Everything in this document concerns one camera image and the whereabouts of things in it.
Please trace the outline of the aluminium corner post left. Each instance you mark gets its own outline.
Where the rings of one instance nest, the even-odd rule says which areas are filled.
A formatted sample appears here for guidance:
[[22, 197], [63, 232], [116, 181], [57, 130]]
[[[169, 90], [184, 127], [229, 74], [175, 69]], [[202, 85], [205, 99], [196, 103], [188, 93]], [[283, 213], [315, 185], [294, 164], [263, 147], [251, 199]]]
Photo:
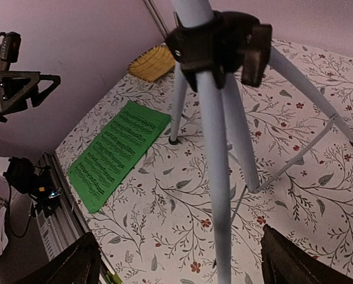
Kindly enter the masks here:
[[145, 4], [147, 11], [150, 13], [150, 16], [152, 17], [159, 32], [163, 38], [166, 38], [169, 34], [169, 29], [155, 2], [153, 0], [143, 0], [143, 3]]

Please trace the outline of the green sheet music stack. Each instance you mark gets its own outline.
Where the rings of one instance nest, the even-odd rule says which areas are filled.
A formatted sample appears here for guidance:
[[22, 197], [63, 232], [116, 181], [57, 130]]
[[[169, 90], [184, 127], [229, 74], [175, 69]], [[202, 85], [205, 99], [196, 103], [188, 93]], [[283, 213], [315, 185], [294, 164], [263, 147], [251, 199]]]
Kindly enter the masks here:
[[169, 114], [129, 101], [100, 131], [67, 172], [88, 212], [103, 207], [170, 121]]

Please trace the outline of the aluminium front rail frame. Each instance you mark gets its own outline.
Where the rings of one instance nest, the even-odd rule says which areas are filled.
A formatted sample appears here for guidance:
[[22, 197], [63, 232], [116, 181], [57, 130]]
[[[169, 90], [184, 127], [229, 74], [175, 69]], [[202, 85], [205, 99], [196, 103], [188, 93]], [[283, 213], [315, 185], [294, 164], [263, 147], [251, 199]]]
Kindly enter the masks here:
[[51, 183], [57, 189], [61, 189], [59, 205], [54, 213], [49, 217], [40, 213], [36, 218], [44, 249], [48, 259], [52, 261], [90, 229], [77, 207], [56, 155], [43, 154], [37, 165], [50, 166]]

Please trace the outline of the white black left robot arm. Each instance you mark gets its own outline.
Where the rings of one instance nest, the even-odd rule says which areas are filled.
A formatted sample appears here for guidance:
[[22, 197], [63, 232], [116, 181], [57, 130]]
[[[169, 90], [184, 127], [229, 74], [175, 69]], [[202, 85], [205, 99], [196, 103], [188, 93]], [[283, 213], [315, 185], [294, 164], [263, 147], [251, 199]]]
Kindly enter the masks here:
[[[37, 107], [61, 83], [60, 76], [43, 75], [40, 72], [0, 71], [0, 122], [6, 116], [25, 111], [28, 100]], [[36, 202], [46, 193], [56, 196], [42, 175], [35, 173], [35, 166], [27, 158], [0, 157], [0, 179], [8, 184], [8, 201], [0, 205], [0, 256], [8, 245], [5, 223], [9, 220], [12, 190], [32, 196]]]

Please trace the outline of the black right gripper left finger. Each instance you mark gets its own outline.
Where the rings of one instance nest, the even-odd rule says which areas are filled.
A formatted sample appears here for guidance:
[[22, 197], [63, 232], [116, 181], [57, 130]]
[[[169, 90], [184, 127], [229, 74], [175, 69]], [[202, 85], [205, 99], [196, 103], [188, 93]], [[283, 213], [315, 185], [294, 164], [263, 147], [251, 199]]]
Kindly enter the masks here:
[[101, 252], [91, 232], [85, 233], [45, 266], [16, 281], [19, 284], [98, 283]]

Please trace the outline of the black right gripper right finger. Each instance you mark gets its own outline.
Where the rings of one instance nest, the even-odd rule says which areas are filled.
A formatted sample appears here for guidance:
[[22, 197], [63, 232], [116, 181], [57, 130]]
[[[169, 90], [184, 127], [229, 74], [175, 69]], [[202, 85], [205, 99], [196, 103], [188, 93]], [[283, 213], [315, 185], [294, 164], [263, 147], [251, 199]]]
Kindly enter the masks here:
[[353, 283], [353, 279], [315, 260], [269, 225], [263, 226], [261, 270], [265, 284]]

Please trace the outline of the white perforated music stand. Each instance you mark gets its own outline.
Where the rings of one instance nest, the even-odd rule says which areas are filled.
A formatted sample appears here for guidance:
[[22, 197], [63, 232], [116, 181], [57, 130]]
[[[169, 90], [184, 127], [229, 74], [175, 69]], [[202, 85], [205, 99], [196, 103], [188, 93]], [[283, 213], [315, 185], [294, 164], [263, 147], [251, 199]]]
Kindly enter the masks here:
[[261, 85], [267, 66], [294, 85], [336, 126], [353, 146], [353, 131], [302, 72], [272, 46], [273, 28], [250, 14], [220, 12], [209, 1], [174, 1], [177, 27], [166, 44], [175, 61], [175, 87], [169, 142], [177, 144], [186, 89], [199, 95], [213, 210], [219, 283], [231, 283], [231, 210], [226, 131], [233, 141], [245, 179], [245, 191], [259, 193], [260, 183], [247, 118], [235, 72], [243, 85]]

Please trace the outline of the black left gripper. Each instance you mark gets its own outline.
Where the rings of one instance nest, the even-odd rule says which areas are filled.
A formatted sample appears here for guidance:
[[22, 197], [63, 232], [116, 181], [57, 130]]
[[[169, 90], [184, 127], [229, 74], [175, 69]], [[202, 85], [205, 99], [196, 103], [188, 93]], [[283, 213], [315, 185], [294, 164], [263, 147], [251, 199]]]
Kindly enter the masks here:
[[28, 100], [33, 107], [41, 105], [60, 83], [61, 78], [57, 75], [0, 71], [0, 115], [26, 110]]

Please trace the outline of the woven bamboo tray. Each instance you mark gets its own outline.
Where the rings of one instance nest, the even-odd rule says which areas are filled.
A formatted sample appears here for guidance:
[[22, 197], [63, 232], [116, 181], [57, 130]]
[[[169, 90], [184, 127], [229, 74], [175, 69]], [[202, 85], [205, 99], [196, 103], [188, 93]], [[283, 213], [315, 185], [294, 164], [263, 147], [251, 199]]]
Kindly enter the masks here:
[[174, 68], [175, 60], [165, 44], [154, 46], [133, 60], [127, 72], [145, 82], [155, 82]]

